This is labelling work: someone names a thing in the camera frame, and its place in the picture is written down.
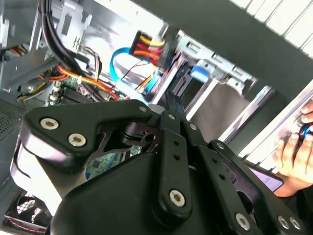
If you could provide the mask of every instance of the black robotic arm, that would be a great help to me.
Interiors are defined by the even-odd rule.
[[[139,155],[86,180],[87,161],[133,145]],[[161,113],[136,100],[30,111],[11,174],[47,204],[51,235],[305,234],[224,143],[204,141],[170,93]]]

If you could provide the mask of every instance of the yellow wire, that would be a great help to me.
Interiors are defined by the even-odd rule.
[[[38,86],[35,90],[33,90],[33,92],[31,94],[36,93],[37,91],[41,90],[41,88],[43,88],[44,86],[45,86],[45,82],[42,83],[40,86]],[[18,100],[24,100],[26,98],[27,98],[27,96],[23,95],[23,96],[19,97]]]
[[[151,46],[156,46],[156,47],[160,47],[162,45],[164,45],[165,42],[152,42],[148,39],[146,39],[144,36],[140,36],[141,41],[143,41],[145,44],[151,45]]]

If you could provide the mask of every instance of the green circuit board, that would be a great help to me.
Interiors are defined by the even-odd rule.
[[[75,78],[72,78],[72,77],[69,77],[68,79],[64,80],[61,82],[61,84],[63,86],[66,86],[68,88],[71,88],[72,90],[76,90],[77,87],[78,87],[78,82],[77,82],[77,79]]]
[[[77,79],[69,77],[68,79],[61,82],[61,87],[63,86],[66,86],[76,91],[78,87]],[[63,105],[62,101],[59,101],[57,103],[55,102],[47,103],[47,106],[62,106],[62,105]],[[132,157],[140,153],[140,151],[141,147],[133,146],[131,148],[130,156]],[[86,177],[88,179],[92,179],[102,174],[103,172],[109,170],[110,168],[118,165],[122,161],[122,158],[123,158],[122,153],[110,153],[108,155],[89,161],[86,167]]]
[[[121,162],[122,155],[110,153],[87,163],[86,177],[92,179]]]

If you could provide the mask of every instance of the fan grille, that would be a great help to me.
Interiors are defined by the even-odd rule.
[[[0,139],[3,133],[16,125],[25,112],[25,109],[0,99]]]

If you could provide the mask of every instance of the human hand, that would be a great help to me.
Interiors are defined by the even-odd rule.
[[[275,154],[275,163],[285,185],[298,191],[313,185],[313,135],[306,135],[296,153],[299,135],[293,133],[285,144],[280,140]]]

